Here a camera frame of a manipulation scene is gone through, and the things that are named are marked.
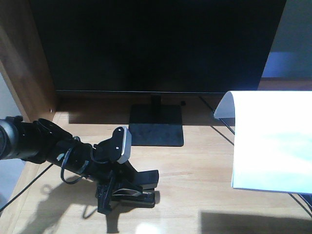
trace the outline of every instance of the wire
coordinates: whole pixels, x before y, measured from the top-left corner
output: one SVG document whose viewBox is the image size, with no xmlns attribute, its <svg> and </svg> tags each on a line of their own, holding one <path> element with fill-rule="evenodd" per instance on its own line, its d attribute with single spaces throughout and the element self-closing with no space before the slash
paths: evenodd
<svg viewBox="0 0 312 234">
<path fill-rule="evenodd" d="M 65 167 L 67 164 L 67 160 L 69 158 L 69 155 L 71 154 L 71 152 L 74 150 L 74 148 L 77 146 L 77 144 L 75 144 L 74 146 L 72 146 L 71 148 L 69 148 L 65 154 L 65 157 L 63 159 L 62 165 L 60 167 L 60 178 L 61 180 L 63 180 L 63 182 L 65 182 L 66 184 L 76 184 L 77 182 L 79 182 L 83 176 L 80 176 L 79 178 L 72 180 L 72 181 L 68 181 L 64 178 L 64 171 L 65 171 Z"/>
<path fill-rule="evenodd" d="M 312 212 L 312 205 L 311 205 L 311 203 L 309 202 L 309 201 L 307 201 L 307 199 L 303 196 L 303 195 L 301 195 L 301 194 L 298 194 L 298 196 L 307 204 L 307 206 L 309 207 L 309 209 L 310 209 L 310 211 Z"/>
<path fill-rule="evenodd" d="M 12 198 L 8 203 L 6 203 L 1 209 L 0 213 L 8 207 L 16 198 L 18 198 L 22 193 L 24 193 L 37 179 L 39 179 L 47 170 L 49 170 L 53 164 L 51 163 L 46 169 L 44 169 L 38 176 L 36 176 L 22 191 L 20 191 L 14 198 Z"/>
<path fill-rule="evenodd" d="M 215 113 L 215 110 L 211 107 L 211 105 L 209 105 L 209 103 L 203 99 L 202 96 L 199 96 L 200 100 L 202 100 L 206 106 L 213 112 Z M 235 135 L 235 131 L 233 130 L 233 128 L 231 128 L 222 118 L 219 118 L 219 120 L 230 130 L 231 133 L 233 133 L 233 135 Z"/>
<path fill-rule="evenodd" d="M 90 145 L 90 158 L 91 158 L 91 160 L 92 160 L 93 162 L 98 163 L 98 164 L 106 164 L 106 163 L 109 162 L 109 161 L 103 161 L 103 162 L 101 162 L 101 161 L 95 160 L 95 159 L 94 159 L 94 155 L 93 155 L 93 147 L 92 147 L 92 145 Z"/>
<path fill-rule="evenodd" d="M 209 103 L 205 99 L 203 99 L 202 96 L 199 96 L 199 98 L 206 104 L 206 106 L 213 113 L 215 113 L 215 110 L 211 107 L 211 105 L 209 105 Z M 231 131 L 231 133 L 233 133 L 235 135 L 235 131 L 223 119 L 220 118 L 219 120 L 221 120 L 221 122 Z M 308 207 L 312 210 L 312 205 L 302 195 L 300 195 L 300 194 L 298 194 L 298 195 L 308 205 Z M 294 195 L 289 194 L 289 196 L 291 196 L 308 213 L 308 215 L 312 218 L 312 213 L 307 208 L 305 208 L 305 206 L 297 198 L 295 198 Z"/>
<path fill-rule="evenodd" d="M 294 195 L 289 194 L 289 196 L 291 196 L 308 213 L 308 215 L 312 218 L 311 212 L 307 208 L 305 208 L 304 205 L 302 205 L 302 203 L 297 198 L 295 198 Z"/>
</svg>

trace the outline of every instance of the white wall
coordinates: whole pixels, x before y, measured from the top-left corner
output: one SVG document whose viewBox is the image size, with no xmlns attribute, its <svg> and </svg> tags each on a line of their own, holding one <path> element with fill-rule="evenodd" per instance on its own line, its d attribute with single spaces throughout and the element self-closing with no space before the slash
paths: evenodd
<svg viewBox="0 0 312 234">
<path fill-rule="evenodd" d="M 312 0 L 288 0 L 262 77 L 312 78 Z"/>
<path fill-rule="evenodd" d="M 0 73 L 0 118 L 18 115 L 20 111 Z M 20 159 L 0 160 L 0 207 L 11 196 L 23 167 L 24 162 Z"/>
</svg>

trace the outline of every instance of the monitor stand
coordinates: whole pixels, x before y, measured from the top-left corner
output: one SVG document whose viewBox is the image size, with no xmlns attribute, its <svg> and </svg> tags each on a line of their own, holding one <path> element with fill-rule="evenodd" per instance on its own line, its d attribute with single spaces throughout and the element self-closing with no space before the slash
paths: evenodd
<svg viewBox="0 0 312 234">
<path fill-rule="evenodd" d="M 183 146 L 181 107 L 161 105 L 160 95 L 152 95 L 151 101 L 151 105 L 131 107 L 132 145 Z"/>
</svg>

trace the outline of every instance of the black monitor screen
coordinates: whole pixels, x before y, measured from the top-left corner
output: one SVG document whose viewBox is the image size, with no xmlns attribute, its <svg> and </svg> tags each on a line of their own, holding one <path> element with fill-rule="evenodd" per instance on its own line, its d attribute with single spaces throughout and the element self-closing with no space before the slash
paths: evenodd
<svg viewBox="0 0 312 234">
<path fill-rule="evenodd" d="M 30 0 L 57 91 L 256 89 L 286 0 Z"/>
</svg>

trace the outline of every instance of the white sheet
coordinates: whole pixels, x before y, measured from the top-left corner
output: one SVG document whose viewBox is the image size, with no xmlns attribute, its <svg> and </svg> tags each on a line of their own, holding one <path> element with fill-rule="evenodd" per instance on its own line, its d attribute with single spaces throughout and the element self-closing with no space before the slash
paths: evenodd
<svg viewBox="0 0 312 234">
<path fill-rule="evenodd" d="M 233 188 L 312 194 L 312 92 L 227 92 L 214 117 L 235 117 Z"/>
</svg>

